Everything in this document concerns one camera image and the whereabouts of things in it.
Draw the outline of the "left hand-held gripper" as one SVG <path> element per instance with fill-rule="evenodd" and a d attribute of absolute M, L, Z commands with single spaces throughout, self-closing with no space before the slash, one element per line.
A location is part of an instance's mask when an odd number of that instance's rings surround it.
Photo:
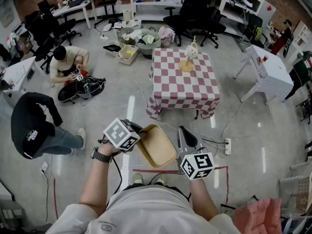
<path fill-rule="evenodd" d="M 143 128 L 128 119 L 116 118 L 103 131 L 107 139 L 114 145 L 115 148 L 122 152 L 131 152 L 140 140 L 139 132 Z"/>

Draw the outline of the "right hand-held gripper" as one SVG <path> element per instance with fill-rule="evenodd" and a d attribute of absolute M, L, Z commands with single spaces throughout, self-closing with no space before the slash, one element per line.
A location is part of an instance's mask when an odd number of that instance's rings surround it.
<path fill-rule="evenodd" d="M 213 155 L 201 137 L 184 126 L 178 128 L 178 147 L 177 162 L 189 180 L 205 178 L 215 169 Z"/>

